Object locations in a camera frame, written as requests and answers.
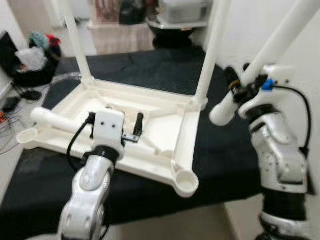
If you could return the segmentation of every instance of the blue connector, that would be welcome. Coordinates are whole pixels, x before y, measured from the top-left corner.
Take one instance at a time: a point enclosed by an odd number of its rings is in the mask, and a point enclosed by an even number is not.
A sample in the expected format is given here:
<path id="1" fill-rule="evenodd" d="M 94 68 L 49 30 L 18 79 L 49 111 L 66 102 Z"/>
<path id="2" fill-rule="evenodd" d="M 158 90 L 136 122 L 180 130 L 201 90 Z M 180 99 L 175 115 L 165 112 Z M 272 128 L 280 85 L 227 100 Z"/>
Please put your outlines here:
<path id="1" fill-rule="evenodd" d="M 273 79 L 268 79 L 262 86 L 263 91 L 272 91 L 274 89 L 275 81 Z"/>

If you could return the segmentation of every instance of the wire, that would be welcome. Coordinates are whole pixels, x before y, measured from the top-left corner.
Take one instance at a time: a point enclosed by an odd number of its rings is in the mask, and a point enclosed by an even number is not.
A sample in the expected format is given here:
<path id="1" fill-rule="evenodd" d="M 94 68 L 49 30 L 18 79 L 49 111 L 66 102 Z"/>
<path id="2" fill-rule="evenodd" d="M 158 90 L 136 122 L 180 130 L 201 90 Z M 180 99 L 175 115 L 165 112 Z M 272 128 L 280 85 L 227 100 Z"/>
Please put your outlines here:
<path id="1" fill-rule="evenodd" d="M 14 133 L 13 132 L 12 132 L 11 136 L 9 137 L 9 140 L 7 140 L 6 143 L 0 148 L 0 152 L 2 150 L 4 150 L 9 145 L 9 143 L 12 141 L 12 139 L 14 139 Z"/>
<path id="2" fill-rule="evenodd" d="M 310 103 L 309 103 L 307 97 L 301 91 L 299 91 L 295 88 L 292 88 L 292 87 L 279 86 L 279 85 L 274 85 L 273 87 L 275 89 L 292 91 L 292 92 L 298 94 L 303 99 L 303 102 L 304 102 L 304 105 L 306 108 L 306 113 L 307 113 L 307 133 L 306 133 L 306 138 L 305 138 L 305 143 L 304 143 L 303 148 L 308 149 L 309 145 L 310 145 L 311 131 L 312 131 L 312 115 L 311 115 Z"/>
<path id="3" fill-rule="evenodd" d="M 13 145 L 12 147 L 10 147 L 8 150 L 6 150 L 4 152 L 0 152 L 0 156 L 3 155 L 3 154 L 7 154 L 8 152 L 10 152 L 11 150 L 15 149 L 18 146 L 19 146 L 19 143 Z"/>
<path id="4" fill-rule="evenodd" d="M 21 120 L 21 118 L 19 118 L 17 121 L 21 124 L 21 126 L 22 126 L 23 128 L 25 128 L 25 129 L 28 128 L 27 125 L 25 124 L 25 122 Z"/>
<path id="5" fill-rule="evenodd" d="M 82 130 L 86 127 L 86 125 L 88 124 L 88 121 L 86 120 L 82 126 L 79 128 L 79 130 L 75 133 L 75 135 L 73 136 L 69 146 L 68 146 L 68 149 L 66 150 L 66 159 L 69 163 L 69 165 L 71 166 L 71 168 L 77 172 L 79 169 L 73 164 L 72 160 L 71 160 L 71 156 L 70 156 L 70 153 L 71 153 L 71 148 L 73 146 L 73 144 L 75 143 L 75 141 L 77 140 L 78 136 L 80 135 L 80 133 L 82 132 Z"/>

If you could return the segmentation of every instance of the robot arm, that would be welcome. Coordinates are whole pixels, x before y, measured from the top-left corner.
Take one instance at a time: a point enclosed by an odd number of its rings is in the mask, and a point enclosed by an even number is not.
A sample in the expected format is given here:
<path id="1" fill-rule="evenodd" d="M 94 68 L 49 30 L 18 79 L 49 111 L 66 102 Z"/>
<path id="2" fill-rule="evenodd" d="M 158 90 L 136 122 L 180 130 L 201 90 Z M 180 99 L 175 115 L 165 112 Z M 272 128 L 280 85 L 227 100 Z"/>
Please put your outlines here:
<path id="1" fill-rule="evenodd" d="M 260 222 L 265 235 L 311 240 L 305 209 L 307 161 L 285 117 L 280 112 L 264 114 L 250 125 L 250 131 L 259 159 L 264 194 Z"/>
<path id="2" fill-rule="evenodd" d="M 232 68 L 226 69 L 232 101 L 239 115 L 250 122 L 251 142 L 260 168 L 265 233 L 257 240 L 311 240 L 307 221 L 307 161 L 285 116 L 276 109 L 284 94 L 274 82 L 286 82 L 292 68 L 266 66 L 262 75 L 243 87 Z"/>
<path id="3" fill-rule="evenodd" d="M 139 113 L 135 132 L 142 131 Z M 109 192 L 114 168 L 125 154 L 124 140 L 137 143 L 139 135 L 123 135 L 125 114 L 105 109 L 94 117 L 93 151 L 87 152 L 86 165 L 72 181 L 72 196 L 65 205 L 58 229 L 61 240 L 99 240 L 105 217 L 104 202 Z"/>

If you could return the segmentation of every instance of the black bag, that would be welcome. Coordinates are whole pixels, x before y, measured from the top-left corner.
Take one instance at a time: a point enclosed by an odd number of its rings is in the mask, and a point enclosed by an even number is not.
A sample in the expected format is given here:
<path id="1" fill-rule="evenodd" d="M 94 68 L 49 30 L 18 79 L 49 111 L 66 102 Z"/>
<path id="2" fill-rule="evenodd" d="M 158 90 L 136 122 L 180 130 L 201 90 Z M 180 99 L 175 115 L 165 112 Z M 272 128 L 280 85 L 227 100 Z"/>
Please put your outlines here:
<path id="1" fill-rule="evenodd" d="M 119 23 L 136 25 L 145 21 L 146 7 L 141 0 L 123 0 L 120 7 Z"/>

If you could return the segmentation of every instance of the plastic frame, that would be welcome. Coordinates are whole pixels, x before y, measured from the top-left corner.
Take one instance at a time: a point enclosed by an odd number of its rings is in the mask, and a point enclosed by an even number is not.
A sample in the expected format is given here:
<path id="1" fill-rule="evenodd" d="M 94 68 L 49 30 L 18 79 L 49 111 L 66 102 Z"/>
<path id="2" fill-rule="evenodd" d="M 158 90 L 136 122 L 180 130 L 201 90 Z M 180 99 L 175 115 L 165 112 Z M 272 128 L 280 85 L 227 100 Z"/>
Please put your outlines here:
<path id="1" fill-rule="evenodd" d="M 132 133 L 137 114 L 144 114 L 143 134 L 138 144 L 128 143 L 125 157 L 116 169 L 171 185 L 176 193 L 191 197 L 199 186 L 193 155 L 199 116 L 207 105 L 207 93 L 217 60 L 230 0 L 217 0 L 209 48 L 195 96 L 174 94 L 95 79 L 81 49 L 78 29 L 68 1 L 60 1 L 81 72 L 81 84 L 52 111 L 33 116 L 37 125 L 21 132 L 17 140 L 25 149 L 37 147 L 65 154 L 76 126 L 88 112 L 111 108 L 125 112 L 124 133 Z M 71 155 L 82 158 L 91 151 L 92 139 L 83 133 Z"/>

